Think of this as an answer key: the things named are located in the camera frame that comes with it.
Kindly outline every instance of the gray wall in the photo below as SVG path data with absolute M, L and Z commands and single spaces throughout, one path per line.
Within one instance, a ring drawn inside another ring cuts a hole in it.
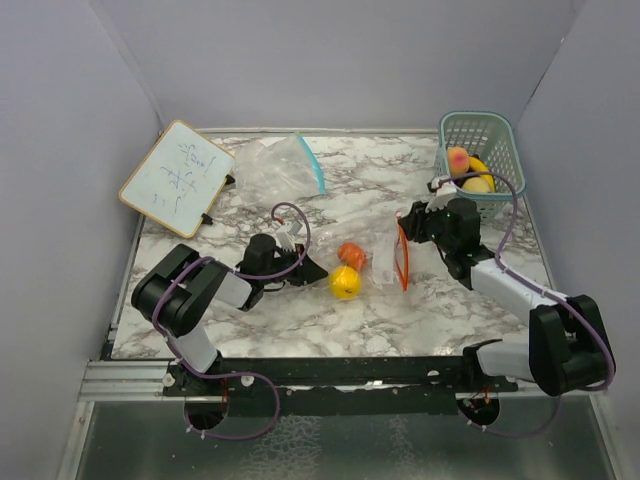
M 532 210 L 558 285 L 600 304 L 611 388 L 640 452 L 640 2 L 589 0 L 517 127 Z M 635 461 L 640 471 L 640 459 Z
M 158 122 L 86 1 L 0 15 L 0 477 L 53 478 L 135 216 L 118 201 Z
M 582 0 L 93 0 L 165 123 L 430 128 L 516 122 Z

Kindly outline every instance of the white marble table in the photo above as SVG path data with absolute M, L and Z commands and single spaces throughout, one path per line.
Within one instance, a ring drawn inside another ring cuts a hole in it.
M 324 197 L 298 202 L 309 216 L 312 234 L 357 216 L 392 215 L 398 208 L 406 212 L 413 201 L 424 199 L 426 182 L 435 175 L 435 135 L 305 138 L 323 167 L 328 191 Z M 214 141 L 233 151 L 251 138 Z M 521 205 L 504 257 L 512 267 L 548 285 L 531 221 L 524 202 Z M 489 248 L 497 246 L 510 214 L 508 206 L 491 226 L 482 227 L 482 240 Z M 112 358 L 170 357 L 160 335 L 131 306 L 130 297 L 136 283 L 176 244 L 186 243 L 201 255 L 235 265 L 251 235 L 274 231 L 268 212 L 247 210 L 234 190 L 220 195 L 210 215 L 215 224 L 201 227 L 188 240 L 145 220 Z M 207 334 L 227 357 L 453 355 L 465 345 L 490 338 L 526 339 L 526 325 L 450 278 L 432 244 L 412 244 L 410 254 L 406 293 L 371 295 L 365 290 L 354 300 L 340 302 L 326 288 L 288 287 L 265 294 L 247 313 L 214 301 L 203 320 Z

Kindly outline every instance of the toy lemon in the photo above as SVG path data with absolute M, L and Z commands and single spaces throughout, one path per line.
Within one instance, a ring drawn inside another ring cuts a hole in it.
M 360 275 L 351 267 L 338 267 L 329 275 L 329 288 L 337 298 L 355 297 L 360 286 Z

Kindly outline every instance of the plastic bag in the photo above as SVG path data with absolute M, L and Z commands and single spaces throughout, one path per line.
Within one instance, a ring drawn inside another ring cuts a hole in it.
M 236 152 L 235 159 L 236 188 L 245 206 L 271 208 L 326 193 L 322 169 L 298 134 L 269 146 L 251 142 Z
M 397 249 L 398 224 L 393 214 L 371 215 L 343 220 L 315 228 L 309 256 L 333 272 L 346 265 L 338 258 L 338 249 L 345 243 L 354 243 L 364 251 L 367 263 L 359 272 L 359 295 L 387 295 L 402 293 L 396 259 L 403 263 L 403 253 Z M 329 288 L 328 282 L 318 282 L 320 288 Z

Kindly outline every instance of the teal basket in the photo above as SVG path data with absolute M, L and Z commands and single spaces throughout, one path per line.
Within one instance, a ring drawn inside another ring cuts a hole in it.
M 450 177 L 447 149 L 462 147 L 477 155 L 492 172 L 506 177 L 515 187 L 518 198 L 527 186 L 520 166 L 511 125 L 501 115 L 490 112 L 451 112 L 440 120 L 440 145 L 436 155 L 438 176 Z M 482 223 L 488 223 L 511 202 L 511 192 L 499 179 L 492 193 L 466 192 L 458 188 L 458 196 L 478 205 Z

